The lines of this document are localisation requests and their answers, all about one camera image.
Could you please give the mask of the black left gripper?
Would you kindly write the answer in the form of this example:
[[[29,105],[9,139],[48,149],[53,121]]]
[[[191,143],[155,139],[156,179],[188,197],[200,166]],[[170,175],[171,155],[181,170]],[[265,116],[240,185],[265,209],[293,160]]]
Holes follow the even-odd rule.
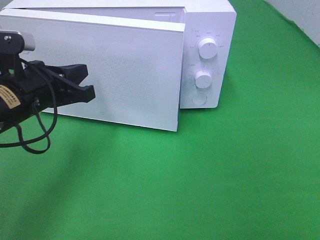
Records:
[[[76,85],[61,83],[57,75]],[[45,65],[39,60],[25,61],[18,54],[0,55],[0,111],[30,113],[35,103],[39,110],[96,98],[93,85],[79,86],[88,76],[85,64]]]

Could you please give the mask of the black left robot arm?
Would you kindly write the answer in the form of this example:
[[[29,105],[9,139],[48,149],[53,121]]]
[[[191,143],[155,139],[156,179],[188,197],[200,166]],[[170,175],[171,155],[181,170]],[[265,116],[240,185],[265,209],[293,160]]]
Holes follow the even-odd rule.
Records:
[[[1,132],[19,124],[35,113],[93,100],[93,85],[80,86],[88,76],[85,64],[50,66],[34,60],[22,67],[18,55],[0,55],[0,123]]]

